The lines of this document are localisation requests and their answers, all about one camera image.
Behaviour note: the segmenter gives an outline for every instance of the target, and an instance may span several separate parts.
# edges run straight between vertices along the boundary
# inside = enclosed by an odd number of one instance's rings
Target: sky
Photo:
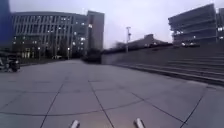
[[[154,34],[172,42],[168,18],[214,3],[224,8],[224,0],[9,0],[12,12],[57,11],[86,14],[88,10],[105,13],[104,48],[126,41],[130,26],[131,41]]]

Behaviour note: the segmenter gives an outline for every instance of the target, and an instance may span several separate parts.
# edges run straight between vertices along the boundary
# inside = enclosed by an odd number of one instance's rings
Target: ground
[[[221,128],[221,87],[64,61],[0,73],[1,128]]]

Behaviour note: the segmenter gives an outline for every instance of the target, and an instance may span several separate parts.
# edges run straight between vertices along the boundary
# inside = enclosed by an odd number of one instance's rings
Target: street lamp
[[[38,52],[39,52],[39,60],[40,60],[40,47],[37,48]]]
[[[130,33],[130,29],[131,27],[126,27],[127,29],[127,44],[126,44],[126,52],[128,53],[128,42],[130,41],[131,38],[131,33]]]
[[[69,60],[70,48],[68,48],[68,60]]]

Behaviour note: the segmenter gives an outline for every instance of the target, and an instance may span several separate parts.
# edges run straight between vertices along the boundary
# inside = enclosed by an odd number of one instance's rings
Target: low wall
[[[114,53],[102,55],[102,64],[125,63],[143,63],[143,64],[164,64],[171,60],[180,60],[185,58],[197,58],[216,56],[218,53],[224,53],[224,43],[207,44],[200,47],[166,47],[166,48],[148,48],[128,53]]]

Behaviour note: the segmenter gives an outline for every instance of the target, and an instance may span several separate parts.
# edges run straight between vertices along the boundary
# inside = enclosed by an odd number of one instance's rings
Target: gray building
[[[217,42],[217,15],[214,4],[202,6],[168,19],[176,45]]]
[[[218,39],[220,42],[224,42],[224,8],[219,9],[217,14],[218,24]]]
[[[0,1],[0,49],[9,49],[13,37],[13,25],[8,0]]]
[[[13,13],[13,50],[24,58],[56,55],[78,57],[91,46],[101,50],[98,44],[103,45],[104,14],[100,13],[103,18],[98,17],[98,14],[92,11],[87,15],[62,12]],[[93,23],[90,22],[90,16],[94,18]]]
[[[159,45],[159,44],[167,44],[167,43],[168,42],[155,39],[153,34],[148,34],[148,35],[145,35],[143,39],[129,42],[128,48],[129,49],[144,48],[144,47],[150,47],[151,45]]]

